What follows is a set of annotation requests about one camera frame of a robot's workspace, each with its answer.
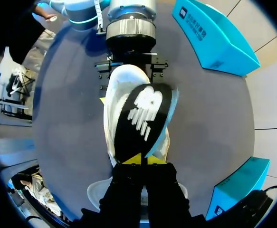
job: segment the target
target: turquoise cover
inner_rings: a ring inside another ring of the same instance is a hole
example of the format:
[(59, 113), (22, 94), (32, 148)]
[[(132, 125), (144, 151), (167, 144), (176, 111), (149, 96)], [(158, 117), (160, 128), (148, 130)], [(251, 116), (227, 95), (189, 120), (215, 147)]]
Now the turquoise cover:
[(261, 190), (269, 159), (250, 157), (239, 169), (214, 187), (206, 220), (232, 208), (252, 190)]
[(241, 32), (215, 8), (196, 0), (177, 0), (172, 15), (203, 68), (245, 76), (261, 66)]

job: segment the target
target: white sneaker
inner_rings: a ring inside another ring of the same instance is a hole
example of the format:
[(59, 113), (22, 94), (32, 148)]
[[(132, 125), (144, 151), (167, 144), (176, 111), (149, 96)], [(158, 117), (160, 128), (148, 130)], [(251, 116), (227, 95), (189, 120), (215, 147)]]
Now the white sneaker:
[[(139, 85), (149, 84), (148, 76), (140, 68), (134, 65), (122, 65), (117, 67), (111, 74), (109, 85), (105, 95), (104, 107), (104, 129), (105, 140), (108, 147), (108, 154), (113, 167), (118, 163), (115, 158), (115, 132), (121, 110), (129, 96), (129, 94)], [(175, 110), (178, 91), (175, 92), (175, 98), (171, 104), (171, 113), (169, 113), (167, 124), (170, 122)], [(147, 156), (155, 157), (166, 161), (167, 153), (170, 145), (168, 129), (165, 127), (158, 139), (157, 147), (152, 148)]]

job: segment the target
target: round gray platform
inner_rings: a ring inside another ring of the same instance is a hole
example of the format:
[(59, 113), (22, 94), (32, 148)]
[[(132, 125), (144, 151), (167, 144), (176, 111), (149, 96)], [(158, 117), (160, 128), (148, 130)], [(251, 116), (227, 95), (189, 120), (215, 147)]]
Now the round gray platform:
[[(169, 125), (168, 162), (188, 189), (192, 215), (206, 214), (214, 185), (253, 154), (254, 123), (244, 78), (202, 69), (172, 5), (157, 4), (154, 52), (169, 61), (164, 78), (180, 99)], [(49, 49), (34, 97), (33, 132), (45, 182), (71, 220), (96, 211), (86, 189), (111, 176), (103, 104), (94, 63), (105, 59), (104, 38), (65, 23)]]

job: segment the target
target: person's hand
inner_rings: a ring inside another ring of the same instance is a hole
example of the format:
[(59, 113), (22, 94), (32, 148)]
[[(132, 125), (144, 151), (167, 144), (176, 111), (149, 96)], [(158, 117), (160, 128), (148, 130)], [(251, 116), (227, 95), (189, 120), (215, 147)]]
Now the person's hand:
[(45, 21), (47, 21), (47, 22), (50, 22), (51, 20), (51, 18), (52, 17), (57, 17), (57, 15), (56, 14), (48, 14), (48, 15), (46, 15), (45, 17), (44, 17), (44, 19), (45, 19)]

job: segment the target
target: yellow part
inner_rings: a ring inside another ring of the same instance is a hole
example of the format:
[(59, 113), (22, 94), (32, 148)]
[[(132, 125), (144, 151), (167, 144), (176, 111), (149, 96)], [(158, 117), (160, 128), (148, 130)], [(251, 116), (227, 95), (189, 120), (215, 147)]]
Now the yellow part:
[[(130, 158), (129, 160), (125, 161), (123, 164), (131, 165), (136, 164), (140, 165), (142, 163), (142, 154), (139, 153), (135, 155), (134, 157)], [(160, 160), (159, 158), (156, 158), (155, 156), (151, 155), (148, 157), (148, 165), (152, 164), (166, 164), (163, 160)]]
[(142, 154), (139, 153), (139, 154), (135, 155), (134, 157), (130, 158), (129, 160), (125, 161), (123, 164), (126, 164), (126, 165), (131, 165), (131, 164), (140, 165), (141, 163), (142, 163)]
[(160, 160), (159, 158), (151, 155), (150, 157), (148, 157), (148, 165), (152, 165), (152, 164), (166, 164), (163, 160)]
[(102, 102), (103, 104), (105, 104), (105, 97), (100, 97), (99, 99), (101, 100), (101, 102)]

